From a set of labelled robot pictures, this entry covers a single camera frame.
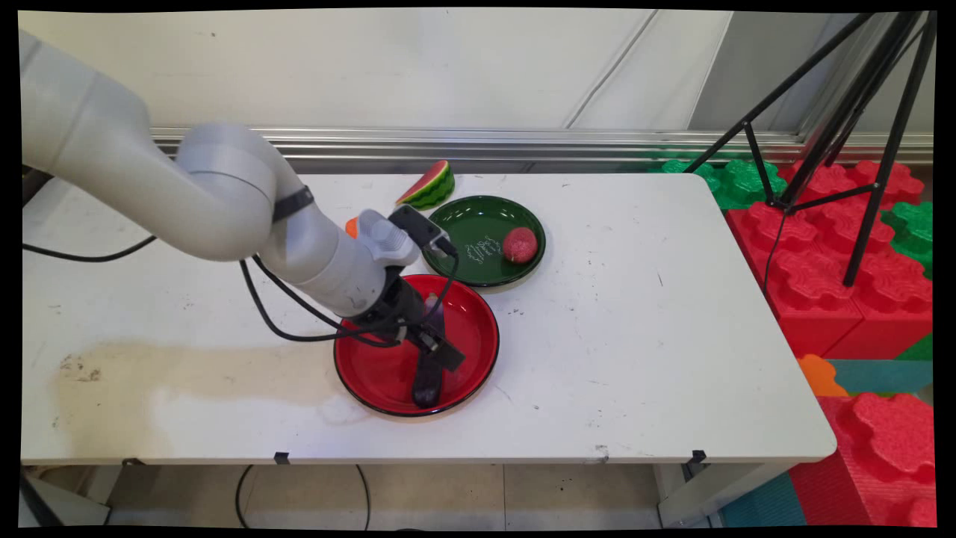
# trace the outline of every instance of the white table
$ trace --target white table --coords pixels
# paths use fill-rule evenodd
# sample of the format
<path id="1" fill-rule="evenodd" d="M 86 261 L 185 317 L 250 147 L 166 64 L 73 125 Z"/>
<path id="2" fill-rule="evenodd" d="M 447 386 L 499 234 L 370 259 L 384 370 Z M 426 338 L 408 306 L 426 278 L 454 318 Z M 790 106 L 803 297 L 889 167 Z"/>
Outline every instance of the white table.
<path id="1" fill-rule="evenodd" d="M 335 222 L 389 212 L 410 175 L 304 176 Z M 653 463 L 678 526 L 803 461 L 834 435 L 703 179 L 690 174 L 468 175 L 532 210 L 534 272 L 478 291 L 501 347 L 466 404 L 424 418 L 370 411 L 341 385 L 331 343 L 280 340 L 237 263 L 157 241 L 84 264 L 23 253 L 27 464 Z M 53 180 L 24 240 L 76 254 L 147 233 Z M 328 332 L 251 269 L 272 317 Z M 405 274 L 430 272 L 419 259 Z M 705 471 L 675 479 L 706 452 Z"/>

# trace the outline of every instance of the orange object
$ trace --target orange object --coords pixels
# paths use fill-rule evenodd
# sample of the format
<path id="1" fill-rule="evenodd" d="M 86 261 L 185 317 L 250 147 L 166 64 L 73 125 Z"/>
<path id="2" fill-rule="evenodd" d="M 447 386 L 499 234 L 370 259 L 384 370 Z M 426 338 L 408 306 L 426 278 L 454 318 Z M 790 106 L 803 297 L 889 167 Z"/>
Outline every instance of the orange object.
<path id="1" fill-rule="evenodd" d="M 837 384 L 837 369 L 816 355 L 804 355 L 797 359 L 803 375 L 810 383 L 814 396 L 849 396 L 846 389 Z"/>
<path id="2" fill-rule="evenodd" d="M 349 220 L 345 223 L 345 233 L 348 234 L 352 239 L 359 238 L 359 218 L 355 217 L 352 220 Z"/>

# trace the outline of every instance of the white wall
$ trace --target white wall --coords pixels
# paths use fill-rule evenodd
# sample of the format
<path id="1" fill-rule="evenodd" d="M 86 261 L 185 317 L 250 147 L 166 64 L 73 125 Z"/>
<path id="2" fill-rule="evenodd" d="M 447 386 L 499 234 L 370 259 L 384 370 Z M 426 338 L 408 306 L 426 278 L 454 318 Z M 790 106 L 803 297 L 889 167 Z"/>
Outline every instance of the white wall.
<path id="1" fill-rule="evenodd" d="M 155 125 L 557 128 L 650 10 L 62 13 L 20 28 L 118 79 Z M 575 127 L 684 129 L 728 11 L 661 11 Z"/>
<path id="2" fill-rule="evenodd" d="M 694 108 L 691 129 L 729 129 L 854 16 L 735 11 Z M 821 60 L 757 116 L 753 128 L 796 132 L 846 49 L 841 47 Z"/>
<path id="3" fill-rule="evenodd" d="M 909 79 L 909 71 L 913 68 L 913 60 L 916 58 L 916 50 L 919 46 L 920 41 L 917 39 L 913 46 L 906 51 L 906 54 L 900 58 L 900 63 L 893 68 L 893 72 L 883 82 L 883 86 L 880 87 L 877 95 L 873 96 L 873 100 L 867 105 L 866 111 L 859 117 L 858 132 L 889 132 L 893 126 L 893 120 L 896 118 L 897 109 L 900 107 L 902 90 Z M 933 132 L 935 103 L 936 45 L 933 45 L 932 53 L 929 55 L 929 63 L 926 65 L 926 72 L 920 82 L 920 91 L 916 94 L 916 102 L 913 103 L 913 110 L 906 122 L 906 132 Z"/>

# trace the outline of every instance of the black cable on floor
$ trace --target black cable on floor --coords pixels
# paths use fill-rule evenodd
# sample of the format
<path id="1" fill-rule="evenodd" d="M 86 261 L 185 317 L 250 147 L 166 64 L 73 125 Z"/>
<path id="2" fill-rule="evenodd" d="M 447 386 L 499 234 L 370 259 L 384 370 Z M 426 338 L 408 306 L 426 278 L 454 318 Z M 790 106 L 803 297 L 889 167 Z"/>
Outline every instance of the black cable on floor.
<path id="1" fill-rule="evenodd" d="M 242 524 L 243 528 L 251 528 L 249 524 L 246 523 L 246 518 L 242 515 L 242 506 L 240 505 L 239 498 L 242 494 L 242 484 L 246 481 L 246 475 L 252 469 L 252 465 L 248 465 L 246 470 L 242 472 L 242 476 L 239 477 L 239 483 L 236 484 L 236 498 L 235 498 L 235 507 L 236 507 L 236 517 L 239 518 L 239 523 Z M 358 475 L 361 477 L 361 485 L 365 488 L 365 529 L 368 530 L 368 524 L 372 521 L 372 496 L 368 491 L 368 482 L 365 481 L 365 473 L 361 472 L 361 467 L 356 465 L 358 469 Z"/>
<path id="2" fill-rule="evenodd" d="M 246 481 L 246 475 L 251 469 L 251 465 L 247 466 L 246 470 L 242 472 L 242 476 L 239 477 L 239 483 L 236 484 L 236 517 L 239 518 L 239 523 L 242 524 L 242 528 L 250 528 L 250 526 L 246 523 L 246 518 L 242 517 L 242 506 L 239 505 L 239 494 L 242 493 L 242 482 Z"/>
<path id="3" fill-rule="evenodd" d="M 358 475 L 361 477 L 361 485 L 365 488 L 365 528 L 368 530 L 368 522 L 372 520 L 372 496 L 368 492 L 368 482 L 365 481 L 365 473 L 361 472 L 361 467 L 356 465 Z"/>

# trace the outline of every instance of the red plate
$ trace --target red plate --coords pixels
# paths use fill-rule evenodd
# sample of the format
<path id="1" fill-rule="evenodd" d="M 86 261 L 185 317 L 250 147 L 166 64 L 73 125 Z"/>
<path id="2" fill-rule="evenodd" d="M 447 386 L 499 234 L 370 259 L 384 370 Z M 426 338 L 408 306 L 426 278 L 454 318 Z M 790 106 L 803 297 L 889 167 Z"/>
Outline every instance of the red plate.
<path id="1" fill-rule="evenodd" d="M 435 275 L 403 278 L 422 297 L 442 293 L 447 282 Z M 465 361 L 454 372 L 444 371 L 435 407 L 421 409 L 412 402 L 419 350 L 407 341 L 397 347 L 371 347 L 353 338 L 336 340 L 338 378 L 358 401 L 388 415 L 434 415 L 451 409 L 474 394 L 491 374 L 498 358 L 498 322 L 480 295 L 456 281 L 445 296 L 445 334 L 465 354 Z"/>

